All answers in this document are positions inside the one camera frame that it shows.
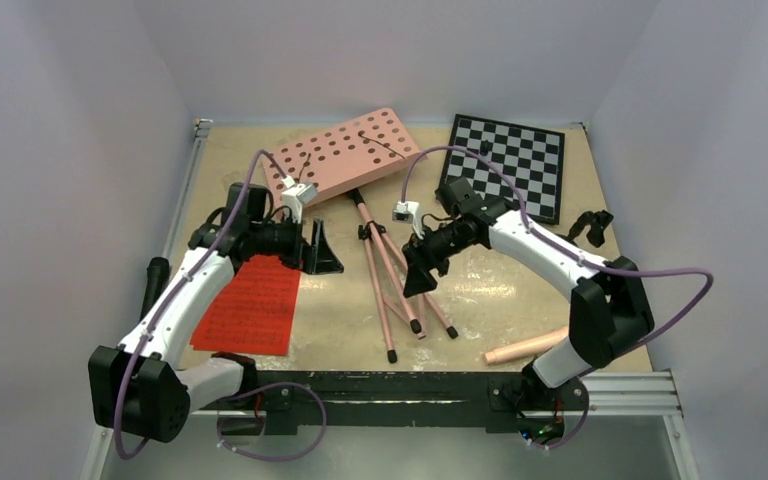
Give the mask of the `black microphone desk stand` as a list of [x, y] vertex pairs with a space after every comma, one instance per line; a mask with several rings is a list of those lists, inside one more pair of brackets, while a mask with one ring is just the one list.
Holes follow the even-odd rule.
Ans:
[[585, 211], [570, 227], [564, 239], [575, 245], [576, 238], [587, 229], [586, 239], [596, 248], [605, 243], [605, 231], [614, 220], [614, 215], [607, 210]]

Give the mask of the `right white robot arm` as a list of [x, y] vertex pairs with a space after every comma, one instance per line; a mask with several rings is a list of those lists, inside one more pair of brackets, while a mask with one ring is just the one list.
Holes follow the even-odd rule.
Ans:
[[625, 257], [608, 261], [577, 249], [530, 221], [522, 207], [502, 197], [481, 196], [464, 178], [439, 188], [448, 222], [423, 224], [418, 203], [399, 201], [392, 217], [413, 234], [402, 248], [407, 261], [403, 294], [436, 289], [449, 259], [482, 245], [524, 265], [569, 302], [567, 336], [523, 370], [521, 392], [536, 407], [556, 399], [561, 386], [603, 368], [654, 329], [654, 319], [636, 265]]

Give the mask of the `pink tripod music stand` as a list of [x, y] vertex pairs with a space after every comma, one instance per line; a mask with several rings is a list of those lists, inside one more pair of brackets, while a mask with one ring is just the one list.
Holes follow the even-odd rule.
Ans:
[[318, 195], [307, 205], [334, 198], [347, 198], [359, 220], [357, 242], [363, 247], [368, 280], [374, 293], [387, 359], [397, 361], [390, 314], [401, 319], [416, 339], [427, 335], [426, 312], [431, 311], [449, 338], [458, 331], [440, 304], [429, 294], [414, 301], [402, 295], [407, 263], [400, 248], [374, 217], [360, 188], [406, 169], [420, 151], [408, 129], [389, 107], [325, 128], [309, 136], [286, 141], [258, 161], [266, 185], [282, 205], [281, 179], [292, 177], [311, 183]]

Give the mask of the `black microphone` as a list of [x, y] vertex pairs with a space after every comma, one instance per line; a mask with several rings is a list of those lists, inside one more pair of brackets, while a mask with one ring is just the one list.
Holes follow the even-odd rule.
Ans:
[[171, 267], [165, 257], [153, 257], [146, 267], [146, 284], [140, 318], [144, 318], [162, 295], [170, 278]]

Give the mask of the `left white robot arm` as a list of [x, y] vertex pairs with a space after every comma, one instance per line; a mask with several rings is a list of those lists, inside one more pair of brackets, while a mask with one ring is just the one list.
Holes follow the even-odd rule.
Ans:
[[216, 297], [254, 257], [273, 257], [308, 275], [344, 270], [317, 220], [303, 236], [302, 210], [317, 196], [310, 183], [280, 183], [282, 217], [268, 188], [234, 183], [224, 206], [196, 229], [177, 272], [151, 267], [138, 325], [115, 347], [99, 346], [88, 361], [97, 425], [169, 443], [187, 417], [215, 402], [252, 405], [263, 392], [252, 359], [216, 353], [180, 370], [178, 361]]

